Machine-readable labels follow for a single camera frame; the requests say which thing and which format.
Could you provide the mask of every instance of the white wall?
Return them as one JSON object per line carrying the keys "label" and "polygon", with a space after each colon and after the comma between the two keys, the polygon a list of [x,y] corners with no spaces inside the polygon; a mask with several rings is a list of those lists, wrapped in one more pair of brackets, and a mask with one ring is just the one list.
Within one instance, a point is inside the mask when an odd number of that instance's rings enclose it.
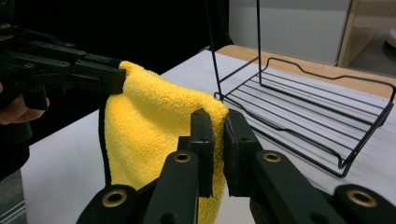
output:
{"label": "white wall", "polygon": [[[336,65],[351,0],[261,0],[262,50]],[[230,0],[230,37],[256,49],[256,1]]]}

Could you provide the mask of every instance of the microfiber towel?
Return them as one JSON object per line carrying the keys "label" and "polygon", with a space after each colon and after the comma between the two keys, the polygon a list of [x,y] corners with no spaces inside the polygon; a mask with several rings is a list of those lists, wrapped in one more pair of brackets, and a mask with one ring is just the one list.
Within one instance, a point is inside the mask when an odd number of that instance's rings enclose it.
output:
{"label": "microfiber towel", "polygon": [[141,189],[159,177],[180,136],[190,136],[191,113],[203,109],[215,136],[213,197],[200,198],[199,223],[214,223],[225,177],[222,174],[224,120],[228,107],[212,95],[172,83],[144,67],[122,62],[123,93],[110,95],[100,108],[100,138],[107,185]]}

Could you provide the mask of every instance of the dish drying rack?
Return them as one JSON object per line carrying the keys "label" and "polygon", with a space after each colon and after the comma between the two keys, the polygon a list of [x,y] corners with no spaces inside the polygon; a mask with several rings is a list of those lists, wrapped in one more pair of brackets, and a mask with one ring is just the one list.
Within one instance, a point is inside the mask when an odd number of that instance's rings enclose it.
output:
{"label": "dish drying rack", "polygon": [[[375,130],[386,121],[396,88],[390,83],[353,76],[327,77],[305,71],[299,64],[268,58],[262,67],[260,0],[257,0],[258,56],[220,79],[213,37],[209,37],[219,91],[216,98],[244,113],[255,134],[289,150],[317,167],[345,177],[361,149]],[[366,102],[360,97],[274,73],[271,62],[294,66],[301,73],[328,80],[353,79],[383,85],[391,91],[385,104]],[[227,93],[221,83],[250,64],[258,63],[258,72]]]}

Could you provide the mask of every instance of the white table surface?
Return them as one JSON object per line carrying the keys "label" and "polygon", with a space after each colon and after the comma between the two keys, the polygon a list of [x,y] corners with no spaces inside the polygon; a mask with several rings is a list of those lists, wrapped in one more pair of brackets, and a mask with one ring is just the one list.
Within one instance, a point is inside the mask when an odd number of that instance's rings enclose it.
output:
{"label": "white table surface", "polygon": [[[225,76],[243,61],[217,54],[218,69]],[[257,72],[246,68],[235,78]],[[213,93],[217,90],[210,51],[203,51],[162,74],[188,88]],[[233,86],[222,85],[223,92]],[[353,183],[371,189],[396,204],[396,113],[393,109],[383,128],[378,129],[354,161],[347,177],[338,178],[302,161],[277,146],[260,141],[266,149],[281,151],[307,177],[313,186],[328,193],[342,184]],[[29,224],[76,223],[92,197],[105,185],[103,160],[98,136],[98,111],[31,145],[31,158],[21,168],[26,214]],[[248,198],[229,198],[225,191],[217,222],[252,224]]]}

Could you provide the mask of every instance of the black wire rack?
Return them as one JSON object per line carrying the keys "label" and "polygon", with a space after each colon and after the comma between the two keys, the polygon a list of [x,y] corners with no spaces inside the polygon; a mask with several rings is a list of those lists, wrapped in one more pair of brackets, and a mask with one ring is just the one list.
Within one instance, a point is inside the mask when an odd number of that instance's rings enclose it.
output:
{"label": "black wire rack", "polygon": [[[269,58],[262,66],[260,0],[257,0],[257,29],[258,56],[222,79],[219,78],[216,54],[212,48],[219,89],[214,93],[215,97],[239,108],[256,134],[333,175],[347,176],[361,149],[375,130],[384,124],[393,108],[395,86],[349,75],[327,77],[305,71],[297,63],[278,58]],[[209,35],[212,45],[210,26]],[[295,67],[309,77],[323,80],[352,79],[382,85],[389,89],[389,99],[378,101],[378,97],[349,94],[311,82],[309,78],[284,75],[272,68],[271,63],[274,61]],[[259,67],[256,74],[231,91],[221,92],[222,82],[253,63]]]}

